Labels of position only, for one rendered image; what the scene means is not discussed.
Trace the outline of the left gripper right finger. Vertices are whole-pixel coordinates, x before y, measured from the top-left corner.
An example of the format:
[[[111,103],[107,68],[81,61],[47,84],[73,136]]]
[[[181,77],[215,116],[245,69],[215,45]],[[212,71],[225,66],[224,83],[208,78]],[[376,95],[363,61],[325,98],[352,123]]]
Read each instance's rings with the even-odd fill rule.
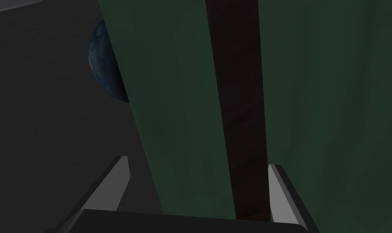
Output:
[[[295,233],[320,233],[281,165],[268,166],[270,211],[274,222],[301,226]]]

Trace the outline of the dark blue round door knob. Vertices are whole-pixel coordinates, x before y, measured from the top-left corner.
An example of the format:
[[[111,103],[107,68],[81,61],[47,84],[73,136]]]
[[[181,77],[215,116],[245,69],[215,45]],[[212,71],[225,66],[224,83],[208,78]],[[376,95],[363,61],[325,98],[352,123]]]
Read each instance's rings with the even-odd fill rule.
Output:
[[[104,20],[97,24],[92,33],[88,57],[91,71],[100,86],[112,97],[129,103]]]

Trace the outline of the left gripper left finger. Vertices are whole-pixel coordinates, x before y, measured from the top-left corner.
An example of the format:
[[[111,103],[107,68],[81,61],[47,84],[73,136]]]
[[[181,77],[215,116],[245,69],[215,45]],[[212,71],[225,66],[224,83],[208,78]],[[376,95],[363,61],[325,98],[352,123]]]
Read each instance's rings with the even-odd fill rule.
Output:
[[[83,209],[116,211],[129,180],[128,158],[116,156],[64,220]]]

